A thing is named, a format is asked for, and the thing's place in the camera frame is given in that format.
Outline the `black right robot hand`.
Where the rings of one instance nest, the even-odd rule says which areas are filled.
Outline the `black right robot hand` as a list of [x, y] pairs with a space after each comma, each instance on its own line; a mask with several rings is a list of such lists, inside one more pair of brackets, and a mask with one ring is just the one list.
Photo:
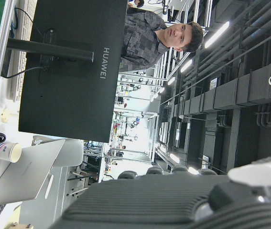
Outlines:
[[184, 166], [95, 184], [54, 229], [271, 229], [271, 157], [226, 175]]

